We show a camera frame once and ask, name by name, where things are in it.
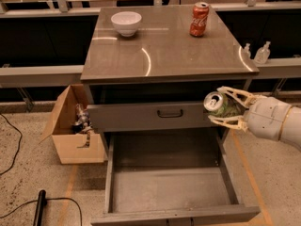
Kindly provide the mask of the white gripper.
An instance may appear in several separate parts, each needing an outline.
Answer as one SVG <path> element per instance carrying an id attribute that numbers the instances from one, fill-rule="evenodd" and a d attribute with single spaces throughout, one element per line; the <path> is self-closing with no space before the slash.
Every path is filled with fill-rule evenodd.
<path id="1" fill-rule="evenodd" d="M 208 118 L 212 123 L 244 132 L 248 129 L 255 137 L 274 141 L 279 141 L 291 133 L 291 105 L 274 97 L 266 98 L 266 96 L 242 89 L 220 87 L 217 91 L 228 95 L 241 106 L 249 109 L 244 116 L 218 118 L 209 115 Z"/>

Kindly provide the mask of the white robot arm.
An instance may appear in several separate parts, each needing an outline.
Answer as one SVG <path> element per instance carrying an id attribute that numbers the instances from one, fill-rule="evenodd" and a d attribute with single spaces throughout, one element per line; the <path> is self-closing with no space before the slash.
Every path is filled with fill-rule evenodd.
<path id="1" fill-rule="evenodd" d="M 221 87 L 204 99 L 209 120 L 301 150 L 301 108 L 245 90 Z"/>

